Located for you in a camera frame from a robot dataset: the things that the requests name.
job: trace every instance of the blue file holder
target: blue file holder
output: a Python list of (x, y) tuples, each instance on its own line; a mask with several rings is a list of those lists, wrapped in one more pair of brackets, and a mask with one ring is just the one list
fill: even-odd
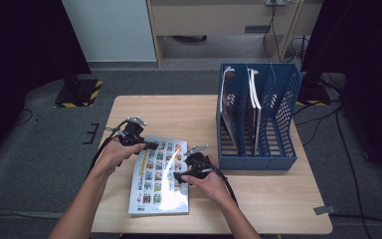
[[(226, 68), (233, 77), (224, 81)], [(249, 100), (248, 69), (259, 72), (256, 91), (262, 106), (259, 143), (256, 155), (250, 153), (251, 141), (246, 120)], [(296, 104), (301, 76), (293, 63), (222, 64), (216, 113), (219, 166), (225, 170), (289, 170), (296, 153), (289, 127)], [(228, 99), (230, 126), (236, 131), (236, 143), (228, 133), (222, 114)]]

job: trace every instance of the power outlet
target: power outlet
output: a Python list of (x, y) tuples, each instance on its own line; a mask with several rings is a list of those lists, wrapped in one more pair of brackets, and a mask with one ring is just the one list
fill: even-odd
[(289, 4), (289, 0), (266, 0), (266, 5), (268, 6), (284, 6)]

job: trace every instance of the black stand base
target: black stand base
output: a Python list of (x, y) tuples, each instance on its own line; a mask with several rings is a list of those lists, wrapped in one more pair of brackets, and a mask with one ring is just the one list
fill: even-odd
[(313, 104), (315, 102), (330, 105), (330, 96), (323, 85), (317, 85), (309, 94), (299, 94), (297, 101), (300, 105), (306, 105), (305, 103)]
[(79, 94), (72, 94), (66, 86), (63, 86), (55, 100), (55, 107), (74, 108), (91, 106), (95, 102), (102, 81), (79, 80), (79, 83), (82, 86), (82, 90)]

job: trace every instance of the black curtain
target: black curtain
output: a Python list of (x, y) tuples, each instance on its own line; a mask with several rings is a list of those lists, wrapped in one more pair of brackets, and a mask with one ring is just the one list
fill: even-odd
[(0, 0), (0, 142), (29, 91), (90, 73), (61, 0)]
[(302, 94), (323, 72), (346, 76), (348, 116), (368, 158), (382, 162), (382, 1), (324, 0), (301, 70)]

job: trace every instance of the wooden desk panel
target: wooden desk panel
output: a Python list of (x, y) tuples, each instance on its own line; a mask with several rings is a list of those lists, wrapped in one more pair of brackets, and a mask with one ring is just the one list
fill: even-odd
[[(217, 96), (122, 96), (115, 99), (107, 121), (117, 126), (127, 117), (141, 117), (142, 136), (157, 135), (209, 144), (205, 154), (217, 156)], [(227, 171), (241, 209), (261, 234), (327, 234), (328, 215), (313, 208), (323, 201), (294, 125), (291, 138), (298, 159), (290, 171)], [(196, 187), (190, 187), (190, 213), (131, 218), (128, 201), (135, 156), (125, 160), (109, 178), (95, 216), (93, 232), (228, 234), (217, 206)]]

